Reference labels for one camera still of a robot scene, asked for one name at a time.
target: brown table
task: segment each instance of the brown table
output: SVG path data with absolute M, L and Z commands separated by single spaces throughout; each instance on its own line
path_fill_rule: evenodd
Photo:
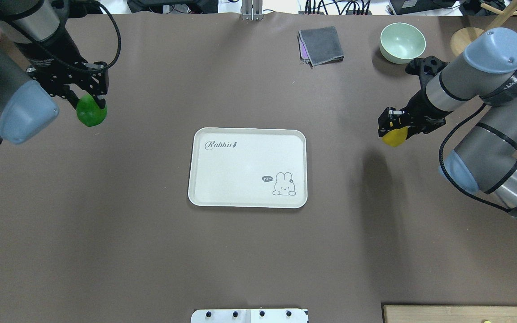
M 381 303 L 517 305 L 517 222 L 437 172 L 449 125 L 480 101 L 397 148 L 376 131 L 419 88 L 380 56 L 383 27 L 415 25 L 425 55 L 449 61 L 452 33 L 492 18 L 116 18 L 107 120 L 86 128 L 58 101 L 37 137 L 0 147 L 0 322 L 188 323 L 193 309 L 297 306 L 312 322 L 377 323 Z M 344 61 L 301 64 L 298 30 L 330 25 Z M 68 30 L 89 61 L 113 57 L 107 17 Z M 306 205 L 191 204 L 201 127 L 302 131 Z

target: bowl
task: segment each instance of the bowl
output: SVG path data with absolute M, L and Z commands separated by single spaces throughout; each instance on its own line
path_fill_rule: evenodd
M 426 49 L 426 39 L 418 28 L 396 22 L 380 33 L 380 52 L 395 64 L 406 64 L 419 57 Z

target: gray cloth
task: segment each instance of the gray cloth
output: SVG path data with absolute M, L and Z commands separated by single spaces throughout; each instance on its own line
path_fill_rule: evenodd
M 344 54 L 338 40 L 336 28 L 325 27 L 318 29 L 306 29 L 298 31 L 299 43 L 304 45 L 308 54 L 308 60 L 312 66 L 328 63 L 330 61 L 342 61 Z

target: rectangular tray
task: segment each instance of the rectangular tray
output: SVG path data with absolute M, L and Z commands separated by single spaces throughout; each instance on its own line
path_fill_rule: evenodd
M 297 130 L 204 127 L 195 133 L 188 186 L 198 206 L 303 206 L 306 138 Z

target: green fruit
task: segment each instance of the green fruit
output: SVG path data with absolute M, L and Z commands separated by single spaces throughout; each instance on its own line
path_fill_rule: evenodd
M 85 94 L 77 102 L 77 118 L 87 127 L 96 126 L 107 117 L 107 105 L 99 108 L 91 94 Z

